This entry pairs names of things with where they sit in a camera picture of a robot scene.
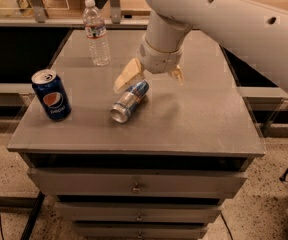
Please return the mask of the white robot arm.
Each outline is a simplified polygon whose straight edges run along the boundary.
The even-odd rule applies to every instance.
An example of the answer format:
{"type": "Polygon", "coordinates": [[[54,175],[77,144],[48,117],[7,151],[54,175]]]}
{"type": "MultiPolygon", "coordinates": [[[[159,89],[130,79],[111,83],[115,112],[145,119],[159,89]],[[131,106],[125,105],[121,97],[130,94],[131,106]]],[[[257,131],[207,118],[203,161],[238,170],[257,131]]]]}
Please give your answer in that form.
{"type": "Polygon", "coordinates": [[[183,79],[179,60],[185,36],[194,28],[288,93],[288,11],[251,0],[145,0],[151,8],[137,56],[114,88],[167,73],[183,79]]]}

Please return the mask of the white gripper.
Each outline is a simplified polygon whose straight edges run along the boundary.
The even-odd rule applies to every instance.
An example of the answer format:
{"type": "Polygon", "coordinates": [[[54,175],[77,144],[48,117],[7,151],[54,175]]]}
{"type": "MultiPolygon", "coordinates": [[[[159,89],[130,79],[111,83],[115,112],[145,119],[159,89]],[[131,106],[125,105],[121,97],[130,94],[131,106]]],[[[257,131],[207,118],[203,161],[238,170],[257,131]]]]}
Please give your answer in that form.
{"type": "Polygon", "coordinates": [[[145,36],[142,36],[137,58],[131,59],[117,77],[114,83],[114,91],[116,93],[123,92],[131,85],[142,81],[145,78],[144,70],[152,74],[168,73],[173,80],[183,85],[184,75],[178,65],[182,53],[182,48],[175,52],[158,51],[148,44],[145,36]]]}

